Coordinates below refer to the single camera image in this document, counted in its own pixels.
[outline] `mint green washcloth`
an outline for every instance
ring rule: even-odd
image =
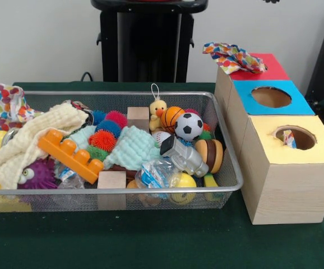
[[[141,170],[142,164],[161,158],[156,140],[136,126],[124,127],[115,148],[104,160],[105,170],[117,164],[127,170]]]
[[[95,133],[96,126],[86,126],[80,129],[76,133],[69,136],[68,139],[73,140],[76,143],[75,152],[78,150],[85,150],[89,146],[89,138]]]

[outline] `orange lego block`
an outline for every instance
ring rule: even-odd
[[[50,130],[46,136],[40,138],[38,146],[58,161],[75,171],[80,177],[94,184],[99,177],[99,172],[104,169],[104,164],[97,159],[88,163],[90,154],[86,150],[79,150],[73,154],[76,144],[66,139],[62,143],[63,135],[57,130]]]

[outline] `wire mesh basket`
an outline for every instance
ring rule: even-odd
[[[78,100],[92,110],[127,114],[129,106],[149,106],[154,101],[150,92],[25,91],[25,96],[32,108],[43,112],[65,100]],[[242,187],[243,178],[215,97],[209,92],[166,92],[160,96],[169,106],[198,111],[222,142],[223,163],[214,174],[218,187],[206,188],[199,179],[197,188],[97,189],[97,184],[85,183],[85,189],[0,190],[0,212],[222,208],[232,192]],[[168,198],[159,198],[161,194]]]

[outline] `plush duck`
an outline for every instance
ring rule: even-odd
[[[157,90],[158,90],[157,96],[155,96],[155,94],[153,93],[153,86],[157,87]],[[153,132],[157,128],[162,127],[160,117],[162,116],[163,111],[165,111],[167,109],[167,104],[165,101],[160,100],[160,96],[159,96],[160,91],[156,84],[153,83],[151,85],[151,91],[155,98],[155,101],[152,104],[150,104],[150,113],[151,113],[150,130],[151,130],[151,132]]]

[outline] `colorful polka dot fabric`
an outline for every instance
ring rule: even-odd
[[[203,47],[203,53],[211,54],[212,59],[228,75],[238,70],[252,73],[262,73],[266,71],[262,59],[249,55],[244,49],[239,48],[237,45],[214,42],[207,43]]]
[[[22,88],[0,84],[0,130],[21,128],[41,114],[28,106]]]

